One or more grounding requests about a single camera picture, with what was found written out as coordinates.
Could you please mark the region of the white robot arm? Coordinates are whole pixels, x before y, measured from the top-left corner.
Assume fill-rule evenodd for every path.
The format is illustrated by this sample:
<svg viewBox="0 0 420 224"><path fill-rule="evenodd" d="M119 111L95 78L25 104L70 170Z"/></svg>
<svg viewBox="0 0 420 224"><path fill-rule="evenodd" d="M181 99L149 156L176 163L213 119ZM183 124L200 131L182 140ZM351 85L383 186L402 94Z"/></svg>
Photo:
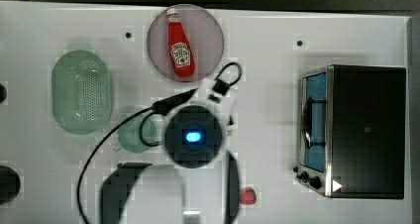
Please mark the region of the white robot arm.
<svg viewBox="0 0 420 224"><path fill-rule="evenodd" d="M100 189L99 223L234 224L240 178L228 136L236 100L231 83L204 79L156 102L162 160L113 171Z"/></svg>

